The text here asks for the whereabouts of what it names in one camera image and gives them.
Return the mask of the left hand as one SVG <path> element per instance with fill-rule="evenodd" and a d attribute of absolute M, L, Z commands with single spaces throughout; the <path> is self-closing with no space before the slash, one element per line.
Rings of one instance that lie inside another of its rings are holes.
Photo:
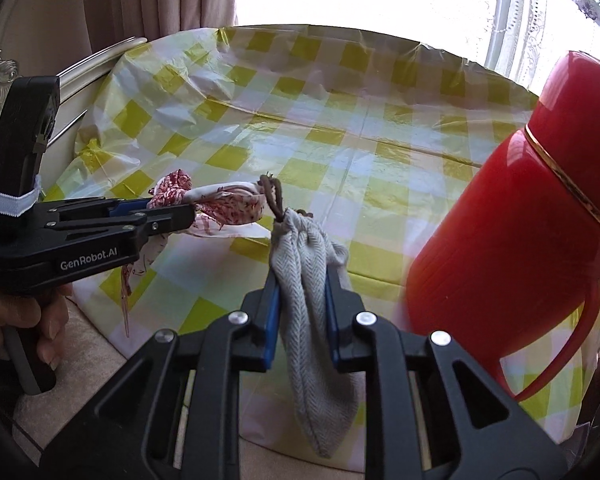
<path fill-rule="evenodd" d="M 0 353 L 5 326 L 38 328 L 38 358 L 56 370 L 65 353 L 64 341 L 69 321 L 67 298 L 72 293 L 71 284 L 57 287 L 50 293 L 50 300 L 44 300 L 44 307 L 34 298 L 0 295 Z"/>

